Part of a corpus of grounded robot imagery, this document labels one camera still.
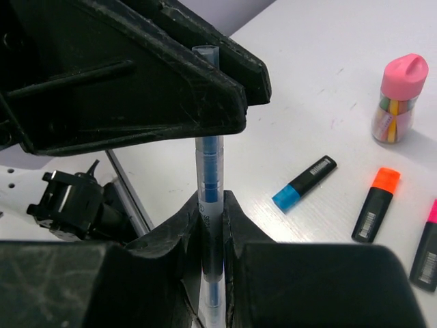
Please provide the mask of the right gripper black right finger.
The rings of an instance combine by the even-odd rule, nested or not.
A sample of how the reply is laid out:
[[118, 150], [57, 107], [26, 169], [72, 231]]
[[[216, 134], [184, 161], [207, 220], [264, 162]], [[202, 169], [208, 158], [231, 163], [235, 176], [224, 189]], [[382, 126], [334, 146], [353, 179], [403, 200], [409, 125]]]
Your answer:
[[379, 245], [278, 243], [225, 192], [228, 327], [424, 327], [397, 256]]

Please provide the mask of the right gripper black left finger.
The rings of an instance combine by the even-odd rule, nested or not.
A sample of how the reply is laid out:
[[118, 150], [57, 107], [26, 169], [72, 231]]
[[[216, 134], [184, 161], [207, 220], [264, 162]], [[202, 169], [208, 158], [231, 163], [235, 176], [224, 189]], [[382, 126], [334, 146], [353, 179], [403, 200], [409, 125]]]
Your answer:
[[197, 198], [125, 247], [1, 242], [2, 327], [190, 327], [200, 290]]

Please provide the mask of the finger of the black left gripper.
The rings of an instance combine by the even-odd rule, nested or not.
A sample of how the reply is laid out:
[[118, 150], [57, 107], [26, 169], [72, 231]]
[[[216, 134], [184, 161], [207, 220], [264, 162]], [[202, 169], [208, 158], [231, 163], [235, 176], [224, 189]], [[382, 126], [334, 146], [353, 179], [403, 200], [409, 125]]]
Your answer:
[[248, 104], [270, 102], [272, 87], [266, 64], [179, 1], [155, 1], [152, 20], [188, 48], [219, 47], [221, 71], [244, 87]]
[[244, 87], [188, 48], [155, 1], [2, 1], [1, 147], [68, 156], [239, 133]]

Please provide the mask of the blue-capped black highlighter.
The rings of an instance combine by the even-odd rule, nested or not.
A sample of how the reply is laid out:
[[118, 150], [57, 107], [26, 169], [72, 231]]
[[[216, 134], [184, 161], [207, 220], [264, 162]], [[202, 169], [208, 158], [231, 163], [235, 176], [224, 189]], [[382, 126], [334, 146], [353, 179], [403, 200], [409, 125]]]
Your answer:
[[300, 173], [272, 197], [272, 201], [283, 212], [287, 212], [316, 185], [337, 168], [337, 162], [328, 155]]

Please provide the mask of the blue clear pen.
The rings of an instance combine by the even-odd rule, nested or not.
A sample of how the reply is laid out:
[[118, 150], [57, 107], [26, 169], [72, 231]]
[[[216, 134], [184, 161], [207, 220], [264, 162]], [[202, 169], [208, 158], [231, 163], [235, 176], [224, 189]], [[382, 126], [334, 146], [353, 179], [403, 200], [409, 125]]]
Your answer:
[[198, 211], [202, 233], [202, 272], [206, 286], [206, 326], [222, 327], [223, 297], [223, 136], [195, 139]]

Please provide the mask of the pink-capped black highlighter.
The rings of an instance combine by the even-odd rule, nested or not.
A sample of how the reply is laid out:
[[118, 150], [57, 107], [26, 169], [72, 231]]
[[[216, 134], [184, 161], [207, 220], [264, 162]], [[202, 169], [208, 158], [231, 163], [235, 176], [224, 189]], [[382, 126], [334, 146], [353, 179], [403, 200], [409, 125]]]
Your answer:
[[436, 200], [423, 228], [409, 280], [425, 291], [436, 291]]

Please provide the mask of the orange-capped black highlighter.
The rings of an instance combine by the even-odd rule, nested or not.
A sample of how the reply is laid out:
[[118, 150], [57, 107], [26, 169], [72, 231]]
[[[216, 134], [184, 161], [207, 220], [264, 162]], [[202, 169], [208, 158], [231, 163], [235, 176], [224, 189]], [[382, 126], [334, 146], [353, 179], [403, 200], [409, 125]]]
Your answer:
[[359, 243], [373, 243], [393, 199], [401, 174], [381, 167], [369, 189], [351, 238]]

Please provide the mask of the pink-capped clear bottle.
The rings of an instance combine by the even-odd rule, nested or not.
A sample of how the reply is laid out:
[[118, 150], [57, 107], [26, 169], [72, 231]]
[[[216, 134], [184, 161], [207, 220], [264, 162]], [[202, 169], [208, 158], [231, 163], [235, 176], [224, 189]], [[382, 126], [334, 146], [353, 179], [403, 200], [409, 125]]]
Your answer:
[[412, 127], [414, 108], [429, 66], [418, 54], [389, 62], [382, 76], [380, 99], [371, 123], [371, 134], [380, 143], [400, 142]]

